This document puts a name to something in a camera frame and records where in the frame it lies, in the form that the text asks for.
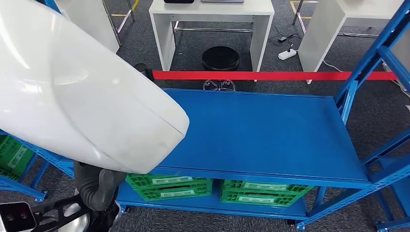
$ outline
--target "green plastic crate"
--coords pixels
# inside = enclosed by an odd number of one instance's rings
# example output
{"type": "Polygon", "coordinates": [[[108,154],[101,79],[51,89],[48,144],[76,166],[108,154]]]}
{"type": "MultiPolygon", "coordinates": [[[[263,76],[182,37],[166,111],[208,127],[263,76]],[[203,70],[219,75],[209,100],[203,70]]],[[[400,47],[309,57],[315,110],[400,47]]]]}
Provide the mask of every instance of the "green plastic crate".
{"type": "Polygon", "coordinates": [[[304,195],[314,186],[310,185],[286,185],[286,184],[274,184],[274,183],[260,183],[260,182],[249,182],[245,180],[224,180],[224,187],[229,187],[230,189],[242,189],[242,190],[261,190],[262,192],[271,191],[282,191],[295,194],[304,195]]]}
{"type": "Polygon", "coordinates": [[[212,179],[206,181],[188,182],[176,186],[156,186],[151,188],[131,187],[145,201],[175,199],[184,197],[206,196],[212,194],[212,179]]]}
{"type": "Polygon", "coordinates": [[[191,176],[157,175],[157,174],[127,174],[126,181],[139,188],[152,186],[173,186],[180,183],[206,181],[206,178],[191,176]]]}
{"type": "Polygon", "coordinates": [[[33,152],[8,135],[0,136],[0,174],[17,180],[33,152]]]}
{"type": "Polygon", "coordinates": [[[257,193],[252,191],[231,191],[222,189],[220,201],[229,203],[261,204],[272,206],[289,206],[302,195],[286,192],[257,193]]]}

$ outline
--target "crate label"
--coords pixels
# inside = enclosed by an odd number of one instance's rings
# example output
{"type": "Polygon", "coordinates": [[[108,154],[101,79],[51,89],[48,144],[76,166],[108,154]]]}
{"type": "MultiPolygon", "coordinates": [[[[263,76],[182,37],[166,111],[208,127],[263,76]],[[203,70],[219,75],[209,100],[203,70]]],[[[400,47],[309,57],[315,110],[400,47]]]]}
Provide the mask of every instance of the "crate label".
{"type": "Polygon", "coordinates": [[[195,194],[194,190],[180,191],[180,192],[162,192],[161,197],[178,197],[195,194]]]}
{"type": "Polygon", "coordinates": [[[7,166],[9,166],[10,168],[15,168],[26,151],[27,148],[21,146],[7,166]]]}
{"type": "Polygon", "coordinates": [[[182,181],[191,181],[192,177],[190,176],[178,176],[178,177],[171,177],[171,178],[162,178],[162,179],[152,179],[152,183],[154,185],[162,185],[168,184],[173,182],[182,182],[182,181]]]}
{"type": "Polygon", "coordinates": [[[275,203],[275,198],[239,197],[240,202],[275,203]]]}
{"type": "Polygon", "coordinates": [[[275,184],[260,184],[260,183],[245,183],[244,188],[250,189],[271,189],[271,190],[286,190],[288,185],[275,185],[275,184]]]}

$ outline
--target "red barrier tape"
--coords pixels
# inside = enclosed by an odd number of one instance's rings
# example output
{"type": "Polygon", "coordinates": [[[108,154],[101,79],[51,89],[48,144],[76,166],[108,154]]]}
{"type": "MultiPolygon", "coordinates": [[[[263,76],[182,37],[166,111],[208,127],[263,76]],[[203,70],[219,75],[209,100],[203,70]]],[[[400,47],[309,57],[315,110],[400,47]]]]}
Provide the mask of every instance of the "red barrier tape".
{"type": "MultiPolygon", "coordinates": [[[[351,72],[217,72],[152,71],[156,80],[259,80],[259,81],[340,81],[351,72]]],[[[396,80],[392,72],[372,72],[367,80],[396,80]]]]}

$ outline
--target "white table leg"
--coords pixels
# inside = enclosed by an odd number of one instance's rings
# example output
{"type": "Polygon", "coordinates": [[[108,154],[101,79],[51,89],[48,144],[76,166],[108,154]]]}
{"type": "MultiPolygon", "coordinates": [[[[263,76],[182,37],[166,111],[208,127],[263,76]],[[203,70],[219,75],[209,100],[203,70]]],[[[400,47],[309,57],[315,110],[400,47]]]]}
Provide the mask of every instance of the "white table leg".
{"type": "Polygon", "coordinates": [[[150,14],[162,70],[169,71],[175,52],[174,34],[169,14],[150,14]]]}
{"type": "Polygon", "coordinates": [[[266,42],[269,37],[273,15],[255,15],[253,21],[253,35],[250,42],[250,60],[254,72],[259,72],[264,58],[266,42]]]}
{"type": "Polygon", "coordinates": [[[345,20],[346,15],[335,0],[319,1],[298,49],[304,72],[319,69],[345,20]]]}

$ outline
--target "white cable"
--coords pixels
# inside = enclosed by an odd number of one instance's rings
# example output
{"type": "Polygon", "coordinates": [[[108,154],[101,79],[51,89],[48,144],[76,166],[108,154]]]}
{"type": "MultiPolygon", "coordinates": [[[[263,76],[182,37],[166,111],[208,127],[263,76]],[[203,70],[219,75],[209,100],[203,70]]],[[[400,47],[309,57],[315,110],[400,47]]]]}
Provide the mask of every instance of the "white cable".
{"type": "Polygon", "coordinates": [[[393,83],[395,83],[396,85],[398,85],[398,86],[400,87],[400,90],[401,90],[404,94],[406,94],[407,97],[410,98],[410,95],[403,90],[403,87],[402,87],[401,85],[399,85],[399,83],[398,83],[397,81],[394,81],[394,80],[392,80],[392,81],[393,81],[393,83]]]}
{"type": "Polygon", "coordinates": [[[329,66],[329,67],[332,67],[332,68],[336,69],[337,71],[339,71],[339,72],[341,72],[341,73],[343,72],[343,71],[341,71],[340,69],[336,68],[335,66],[326,63],[326,61],[324,61],[324,60],[323,60],[323,63],[324,63],[325,65],[329,66]]]}

